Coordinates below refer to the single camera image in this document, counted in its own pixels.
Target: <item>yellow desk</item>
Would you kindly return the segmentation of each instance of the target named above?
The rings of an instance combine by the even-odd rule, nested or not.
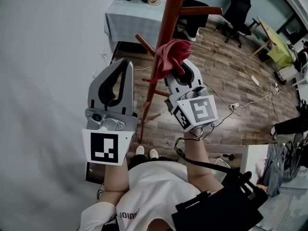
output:
[[[256,50],[252,56],[257,54],[260,50],[265,48],[270,42],[275,44],[275,47],[269,51],[268,55],[280,66],[287,67],[290,66],[294,61],[291,53],[289,52],[288,46],[284,42],[284,40],[272,29],[268,26],[264,21],[259,19],[260,25],[265,31],[269,40],[262,45],[258,50]]]

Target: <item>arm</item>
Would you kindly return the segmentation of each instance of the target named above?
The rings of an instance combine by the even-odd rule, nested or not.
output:
[[[104,192],[97,202],[108,202],[116,206],[128,190],[126,159],[124,159],[122,166],[106,165]]]
[[[199,137],[201,135],[201,130],[197,129],[191,133]],[[187,132],[184,133],[184,138],[195,139],[196,137]],[[191,160],[209,163],[202,140],[185,140],[185,153],[186,157]],[[188,182],[198,188],[201,192],[210,191],[212,193],[223,188],[222,184],[220,184],[212,175],[211,169],[190,163],[187,163],[186,167]]]

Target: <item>black pants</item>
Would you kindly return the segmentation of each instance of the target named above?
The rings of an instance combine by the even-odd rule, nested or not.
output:
[[[135,166],[137,166],[139,164],[143,164],[143,163],[150,162],[150,161],[151,162],[153,162],[153,161],[171,161],[171,162],[174,162],[174,160],[169,159],[165,156],[161,156],[159,158],[152,158],[152,159],[148,160],[145,155],[135,155],[132,158],[131,163],[128,166],[128,170],[134,168]]]
[[[277,134],[294,134],[306,132],[308,130],[308,115],[300,115],[299,117],[277,123],[275,125]]]
[[[196,1],[196,0],[184,0],[182,6],[183,7],[198,7],[198,6],[204,7],[208,5],[203,2]],[[181,15],[179,17],[180,20],[182,19],[187,20],[186,32],[192,38],[196,37],[198,28],[206,26],[207,18],[208,18],[207,14]]]

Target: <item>white t-shirt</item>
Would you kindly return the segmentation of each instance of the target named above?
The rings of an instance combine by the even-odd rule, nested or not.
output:
[[[140,164],[129,171],[129,191],[116,207],[100,202],[82,212],[80,231],[101,231],[115,214],[120,231],[145,231],[157,218],[175,230],[171,217],[177,212],[175,206],[200,193],[187,181],[187,169],[182,164],[166,161]]]

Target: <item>white wall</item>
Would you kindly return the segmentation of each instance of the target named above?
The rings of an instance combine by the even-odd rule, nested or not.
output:
[[[0,229],[74,231],[94,203],[81,129],[113,0],[0,0]]]

